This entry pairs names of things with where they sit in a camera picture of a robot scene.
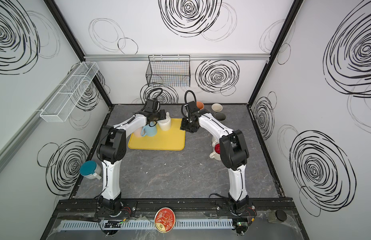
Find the gray cup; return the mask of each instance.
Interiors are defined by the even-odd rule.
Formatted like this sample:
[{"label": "gray cup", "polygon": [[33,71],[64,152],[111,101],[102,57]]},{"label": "gray cup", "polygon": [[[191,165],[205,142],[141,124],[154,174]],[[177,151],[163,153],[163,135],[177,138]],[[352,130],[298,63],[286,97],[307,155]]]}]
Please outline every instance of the gray cup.
[{"label": "gray cup", "polygon": [[219,121],[224,121],[227,117],[224,113],[215,113],[214,117]]}]

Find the teal lid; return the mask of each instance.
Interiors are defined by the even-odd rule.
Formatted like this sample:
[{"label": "teal lid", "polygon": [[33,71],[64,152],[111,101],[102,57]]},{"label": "teal lid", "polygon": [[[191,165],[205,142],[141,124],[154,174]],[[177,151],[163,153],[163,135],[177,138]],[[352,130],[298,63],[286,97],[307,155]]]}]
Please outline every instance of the teal lid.
[{"label": "teal lid", "polygon": [[97,163],[95,161],[87,161],[80,167],[80,174],[83,176],[94,174],[96,167]]}]

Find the gray table surface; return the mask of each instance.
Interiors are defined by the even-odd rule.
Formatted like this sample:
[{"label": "gray table surface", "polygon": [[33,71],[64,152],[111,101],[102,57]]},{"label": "gray table surface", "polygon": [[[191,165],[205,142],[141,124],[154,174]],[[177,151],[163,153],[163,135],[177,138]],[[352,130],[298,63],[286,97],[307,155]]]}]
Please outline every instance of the gray table surface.
[{"label": "gray table surface", "polygon": [[[108,120],[115,125],[130,118],[141,105],[116,105]],[[182,118],[179,105],[163,105],[172,118]],[[205,108],[212,111],[211,105]],[[278,197],[273,178],[245,105],[224,105],[224,125],[240,129],[250,157],[245,170],[245,185],[250,198]],[[122,198],[206,198],[211,193],[228,195],[228,170],[221,161],[210,159],[212,135],[200,128],[186,132],[182,151],[129,149],[120,167]],[[94,154],[92,160],[98,160]],[[102,180],[84,178],[75,198],[93,198],[102,191]]]}]

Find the yellow tray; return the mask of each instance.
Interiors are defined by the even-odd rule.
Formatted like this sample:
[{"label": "yellow tray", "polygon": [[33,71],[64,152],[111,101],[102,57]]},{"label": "yellow tray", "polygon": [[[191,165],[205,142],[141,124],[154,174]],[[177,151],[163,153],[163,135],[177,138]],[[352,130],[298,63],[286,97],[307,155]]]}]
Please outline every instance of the yellow tray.
[{"label": "yellow tray", "polygon": [[136,137],[132,133],[128,147],[131,149],[148,150],[183,150],[185,145],[185,131],[180,130],[181,123],[181,118],[171,118],[171,128],[168,131],[162,131],[159,124],[157,124],[157,134],[153,137]]}]

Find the black corner post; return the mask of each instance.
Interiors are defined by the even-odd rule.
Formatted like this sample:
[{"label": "black corner post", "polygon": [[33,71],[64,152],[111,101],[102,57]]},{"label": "black corner post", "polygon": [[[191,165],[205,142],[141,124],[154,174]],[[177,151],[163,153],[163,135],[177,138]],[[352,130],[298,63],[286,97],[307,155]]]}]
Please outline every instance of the black corner post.
[{"label": "black corner post", "polygon": [[263,68],[263,70],[260,74],[259,80],[256,83],[255,89],[252,92],[251,98],[248,101],[249,107],[251,107],[252,104],[255,102],[255,98],[256,98],[257,94],[259,93],[260,88],[263,85],[264,80],[266,79],[267,74],[268,74],[269,70],[271,69],[271,66],[272,66],[274,60],[276,59],[276,56],[278,55],[281,46],[283,45],[283,41],[284,41],[285,37],[287,36],[288,31],[289,31],[293,21],[295,20],[295,17],[298,14],[298,11],[299,11],[300,6],[303,3],[303,1],[304,0],[294,0],[293,1],[291,9],[289,10],[288,15],[287,15],[287,17],[284,21],[283,27],[281,28],[281,31],[279,32],[279,36],[277,37],[276,42],[275,42],[275,44],[274,44],[274,46],[271,50],[271,57],[269,58],[268,63],[265,64],[265,66],[264,66],[264,68]]},{"label": "black corner post", "polygon": [[[85,61],[84,59],[84,52],[81,49],[79,43],[77,42],[76,38],[74,37],[72,31],[69,29],[67,22],[65,21],[63,15],[61,14],[58,6],[56,5],[54,0],[44,0],[44,3],[47,5],[49,11],[55,18],[56,22],[58,23],[61,31],[63,31],[64,36],[67,38],[69,44],[71,45],[73,51],[76,53],[77,57],[80,61]],[[92,80],[93,84],[96,86],[97,90],[101,94],[102,98],[106,102],[108,108],[112,107],[112,102],[109,99],[106,91],[104,90],[103,86],[101,85],[98,77],[95,75],[94,79]]]}]

